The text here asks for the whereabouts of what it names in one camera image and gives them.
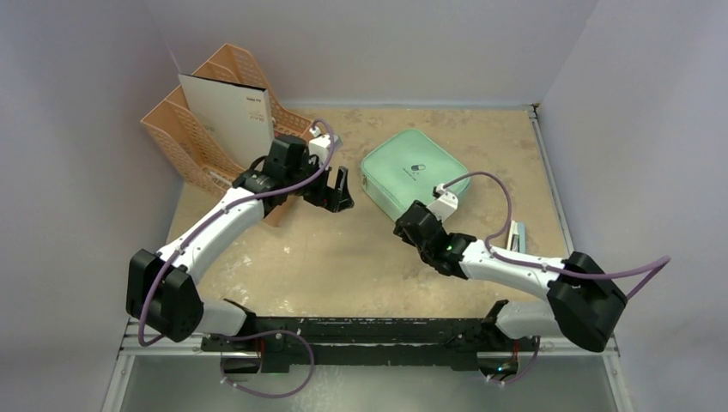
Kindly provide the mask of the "mint green case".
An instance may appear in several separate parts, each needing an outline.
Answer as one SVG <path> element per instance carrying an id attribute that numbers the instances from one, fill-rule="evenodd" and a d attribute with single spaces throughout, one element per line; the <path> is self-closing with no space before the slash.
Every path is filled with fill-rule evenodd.
<path id="1" fill-rule="evenodd" d="M 361 161 L 361 187 L 392 220 L 414 201 L 435 200 L 436 185 L 465 175 L 468 169 L 417 129 L 397 133 Z"/>

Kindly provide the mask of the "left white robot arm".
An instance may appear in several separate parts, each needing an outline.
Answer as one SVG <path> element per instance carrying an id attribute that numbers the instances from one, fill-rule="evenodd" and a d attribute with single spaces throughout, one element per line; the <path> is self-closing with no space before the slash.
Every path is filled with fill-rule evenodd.
<path id="1" fill-rule="evenodd" d="M 151 328 L 173 342 L 195 333 L 221 335 L 233 350 L 249 349 L 256 339 L 255 313 L 231 300 L 204 300 L 197 285 L 245 230 L 290 197 L 332 213 L 352 208 L 346 167 L 339 167 L 335 185 L 328 185 L 330 162 L 341 145 L 340 137 L 330 134 L 310 141 L 275 137 L 269 153 L 255 159 L 200 221 L 159 251 L 136 252 L 125 307 L 139 331 Z"/>

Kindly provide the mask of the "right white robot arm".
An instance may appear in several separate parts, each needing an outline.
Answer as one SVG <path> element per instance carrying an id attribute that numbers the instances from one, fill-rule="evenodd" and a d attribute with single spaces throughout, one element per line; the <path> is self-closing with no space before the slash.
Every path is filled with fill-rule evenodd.
<path id="1" fill-rule="evenodd" d="M 514 339 L 563 335 L 576 346 L 604 351 L 628 298 L 585 253 L 565 259 L 535 257 L 464 233 L 448 233 L 423 203 L 412 203 L 394 234 L 416 248 L 443 276 L 495 282 L 534 296 L 505 304 L 482 326 L 483 341 L 502 349 Z"/>

